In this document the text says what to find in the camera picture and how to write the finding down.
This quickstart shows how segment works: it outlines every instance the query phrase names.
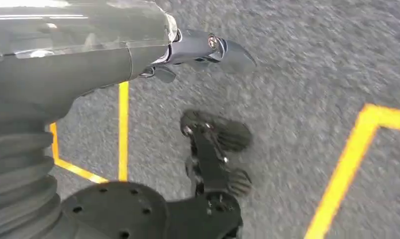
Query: asphalt ground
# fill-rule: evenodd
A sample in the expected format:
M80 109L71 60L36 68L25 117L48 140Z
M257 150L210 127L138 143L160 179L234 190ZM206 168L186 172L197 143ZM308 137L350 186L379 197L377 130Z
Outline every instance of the asphalt ground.
M254 135L249 149L231 155L254 181L241 200L244 238L304 238L340 159L345 167L329 201L363 162L326 238L400 238L400 112L390 110L400 110L400 0L157 2L180 28L241 43L258 68L228 75L182 65L173 68L178 79L171 84L133 80L129 180L168 200L188 197L190 149L179 118L187 108L204 110L245 122ZM61 159L118 178L118 98L113 86L74 103L57 123ZM92 183L61 167L52 174L63 198Z

